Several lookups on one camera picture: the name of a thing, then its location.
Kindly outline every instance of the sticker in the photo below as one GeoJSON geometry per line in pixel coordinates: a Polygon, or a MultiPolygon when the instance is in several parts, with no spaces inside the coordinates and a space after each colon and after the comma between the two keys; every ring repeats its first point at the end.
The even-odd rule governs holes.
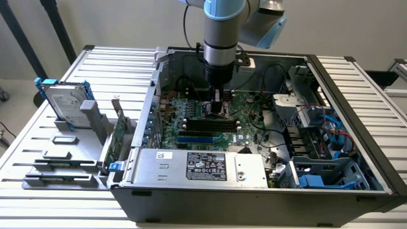
{"type": "Polygon", "coordinates": [[[75,96],[54,94],[51,98],[60,110],[62,118],[76,127],[90,127],[87,115],[80,111],[83,100],[75,96]]]}
{"type": "Polygon", "coordinates": [[[187,179],[227,181],[224,154],[188,152],[187,179]]]}
{"type": "Polygon", "coordinates": [[[158,159],[172,159],[172,152],[158,152],[158,159]]]}

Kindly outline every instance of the green circuit board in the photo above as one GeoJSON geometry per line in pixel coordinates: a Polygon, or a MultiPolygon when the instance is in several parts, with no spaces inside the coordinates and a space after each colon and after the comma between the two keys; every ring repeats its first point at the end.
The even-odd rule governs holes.
{"type": "MultiPolygon", "coordinates": [[[[175,96],[166,100],[162,100],[162,117],[163,117],[163,149],[178,149],[178,137],[179,131],[183,131],[182,124],[183,119],[195,120],[239,120],[242,129],[234,132],[212,132],[214,142],[212,143],[186,143],[188,144],[188,150],[212,150],[212,151],[227,151],[230,146],[244,146],[248,143],[251,150],[258,151],[258,141],[255,141],[255,135],[258,139],[262,138],[263,132],[258,130],[250,124],[248,112],[255,103],[246,101],[247,97],[252,95],[247,93],[236,93],[234,99],[228,102],[230,114],[236,113],[232,116],[220,117],[218,115],[203,116],[202,102],[198,100],[188,100],[183,96],[175,96]]],[[[255,114],[259,112],[259,108],[254,107],[255,114]]],[[[254,124],[264,128],[263,121],[258,120],[256,115],[254,124]]]]}
{"type": "Polygon", "coordinates": [[[120,111],[114,133],[111,135],[111,142],[110,142],[108,153],[107,153],[107,157],[106,157],[107,168],[111,163],[114,163],[115,161],[119,160],[122,146],[123,146],[123,138],[124,138],[126,129],[127,129],[126,122],[127,122],[126,116],[123,114],[123,111],[120,111]]]}

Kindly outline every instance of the capacitor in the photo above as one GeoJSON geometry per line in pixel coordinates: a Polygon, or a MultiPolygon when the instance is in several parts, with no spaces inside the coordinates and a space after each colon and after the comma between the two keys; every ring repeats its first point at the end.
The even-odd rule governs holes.
{"type": "Polygon", "coordinates": [[[152,121],[146,123],[146,127],[152,128],[152,121]]]}
{"type": "Polygon", "coordinates": [[[148,137],[144,137],[144,138],[143,138],[142,144],[143,144],[143,145],[147,145],[147,144],[148,144],[148,137]]]}
{"type": "Polygon", "coordinates": [[[148,130],[148,129],[144,130],[144,135],[146,135],[146,136],[150,136],[150,135],[151,135],[151,130],[148,130]]]}
{"type": "Polygon", "coordinates": [[[148,116],[147,116],[147,121],[150,122],[150,121],[152,121],[154,120],[154,116],[152,116],[152,114],[150,114],[148,116]]]}
{"type": "Polygon", "coordinates": [[[248,104],[252,104],[254,103],[254,98],[251,98],[251,97],[248,97],[247,99],[246,99],[246,102],[248,103],[248,104]]]}

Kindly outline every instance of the motherboard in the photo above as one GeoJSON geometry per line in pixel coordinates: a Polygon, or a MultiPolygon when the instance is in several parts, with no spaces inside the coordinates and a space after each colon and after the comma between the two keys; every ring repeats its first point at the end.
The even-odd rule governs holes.
{"type": "Polygon", "coordinates": [[[160,102],[163,118],[163,149],[188,149],[239,152],[250,148],[264,156],[267,131],[256,129],[251,122],[264,128],[263,109],[256,106],[259,94],[234,93],[222,106],[222,113],[211,113],[207,103],[191,100],[180,93],[167,92],[160,102]]]}

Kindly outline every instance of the black pole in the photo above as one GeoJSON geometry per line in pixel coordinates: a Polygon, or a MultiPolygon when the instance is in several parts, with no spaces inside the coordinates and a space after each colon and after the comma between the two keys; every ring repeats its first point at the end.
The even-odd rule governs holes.
{"type": "Polygon", "coordinates": [[[24,55],[27,56],[28,62],[31,64],[31,67],[34,68],[34,71],[36,72],[38,77],[40,77],[42,79],[47,79],[48,78],[47,73],[39,61],[36,53],[34,52],[32,46],[30,44],[30,41],[27,39],[19,21],[14,15],[12,8],[8,5],[7,0],[0,0],[0,13],[8,25],[8,28],[14,33],[14,37],[19,42],[19,45],[23,49],[24,55]]]}
{"type": "Polygon", "coordinates": [[[75,53],[71,39],[70,39],[67,30],[64,27],[62,16],[59,15],[59,12],[58,12],[56,1],[55,0],[40,0],[40,2],[48,13],[48,17],[50,17],[59,41],[62,42],[70,63],[74,64],[74,61],[76,60],[76,53],[75,53]]]}

